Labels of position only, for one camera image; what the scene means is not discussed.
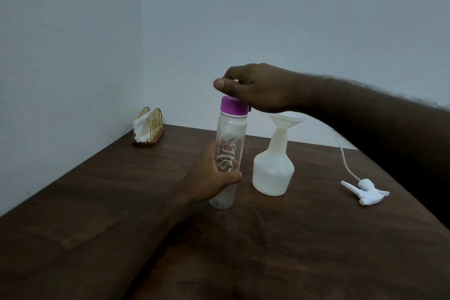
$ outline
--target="white wall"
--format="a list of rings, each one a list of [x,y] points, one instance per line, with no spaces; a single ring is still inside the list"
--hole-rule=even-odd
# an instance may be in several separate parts
[[[215,129],[212,81],[265,62],[450,105],[450,0],[143,0],[144,83],[165,121]],[[274,126],[252,112],[248,134]],[[291,139],[334,146],[309,119]]]
[[[0,0],[0,214],[142,107],[141,0]]]

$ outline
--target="wooden table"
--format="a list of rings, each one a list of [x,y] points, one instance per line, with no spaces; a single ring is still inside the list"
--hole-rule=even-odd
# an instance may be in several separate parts
[[[166,126],[154,147],[126,135],[1,217],[0,293],[170,187],[214,135]],[[290,142],[294,176],[270,197],[251,185],[268,143],[246,138],[233,207],[174,229],[125,298],[450,299],[450,232],[385,172],[346,150],[356,175],[391,192],[363,207],[340,185],[354,180],[338,149]]]

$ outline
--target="bottle cap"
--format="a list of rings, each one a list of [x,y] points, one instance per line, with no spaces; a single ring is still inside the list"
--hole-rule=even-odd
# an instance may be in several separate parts
[[[251,107],[239,99],[231,96],[224,96],[222,98],[221,111],[226,114],[244,116],[247,115],[250,110]]]

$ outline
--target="forearm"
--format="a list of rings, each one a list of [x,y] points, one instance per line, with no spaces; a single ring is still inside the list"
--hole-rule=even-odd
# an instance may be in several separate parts
[[[181,184],[129,213],[103,234],[43,267],[5,299],[121,299],[136,274],[191,205]]]
[[[443,221],[447,205],[439,190],[450,177],[450,112],[347,81],[309,78],[311,100],[298,97],[294,108],[334,128]]]

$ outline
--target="left hand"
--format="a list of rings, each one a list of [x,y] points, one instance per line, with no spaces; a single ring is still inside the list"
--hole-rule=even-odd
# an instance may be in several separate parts
[[[196,203],[201,203],[220,193],[228,185],[238,183],[241,173],[237,170],[219,172],[214,161],[216,142],[212,141],[194,162],[182,183],[185,191]]]

